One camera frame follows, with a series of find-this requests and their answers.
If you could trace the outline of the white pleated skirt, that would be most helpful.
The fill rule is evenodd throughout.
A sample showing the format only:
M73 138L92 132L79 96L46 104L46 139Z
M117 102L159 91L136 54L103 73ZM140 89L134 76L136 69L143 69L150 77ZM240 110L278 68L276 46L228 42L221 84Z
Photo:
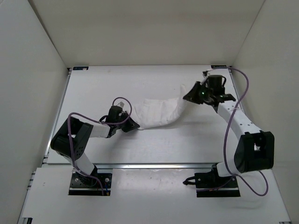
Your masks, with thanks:
M182 84L176 98L144 99L133 106L130 117L139 125L139 130L169 125L178 120L186 109L187 101L183 99L186 94L186 87Z

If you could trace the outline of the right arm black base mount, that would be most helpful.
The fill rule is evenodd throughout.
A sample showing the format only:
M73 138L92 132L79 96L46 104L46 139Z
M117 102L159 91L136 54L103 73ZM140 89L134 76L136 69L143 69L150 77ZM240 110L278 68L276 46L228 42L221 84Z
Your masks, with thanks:
M237 180L234 176L219 177L212 171L195 173L183 181L184 185L196 187L197 198L240 197Z

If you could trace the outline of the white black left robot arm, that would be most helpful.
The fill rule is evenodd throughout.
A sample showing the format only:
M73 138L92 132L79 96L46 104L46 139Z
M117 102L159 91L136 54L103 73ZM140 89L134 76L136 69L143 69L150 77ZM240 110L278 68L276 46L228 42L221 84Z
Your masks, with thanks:
M96 166L85 154L89 139L108 139L118 130L128 133L136 130L140 125L119 105L111 106L108 114L95 124L83 122L74 115L75 113L72 113L59 128L51 140L50 147L72 164L81 182L92 186L99 177Z

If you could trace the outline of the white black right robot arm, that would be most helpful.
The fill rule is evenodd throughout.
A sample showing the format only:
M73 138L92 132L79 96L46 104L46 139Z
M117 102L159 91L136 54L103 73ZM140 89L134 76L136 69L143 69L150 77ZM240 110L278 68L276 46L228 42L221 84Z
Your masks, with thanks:
M273 168L274 135L256 126L239 108L239 101L225 92L226 78L209 75L204 81L197 81L183 97L195 104L206 104L227 122L227 131L233 131L238 144L232 152L223 149L224 161L216 164L216 171L209 176L210 183L220 187L227 176Z

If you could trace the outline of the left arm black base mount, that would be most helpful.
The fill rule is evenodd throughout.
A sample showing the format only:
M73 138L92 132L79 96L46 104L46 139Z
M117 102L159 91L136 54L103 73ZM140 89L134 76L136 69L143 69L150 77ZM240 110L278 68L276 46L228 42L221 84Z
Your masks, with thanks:
M97 178L102 187L94 178L83 176L75 171L72 172L68 195L70 196L110 196L113 174L102 172L98 169Z

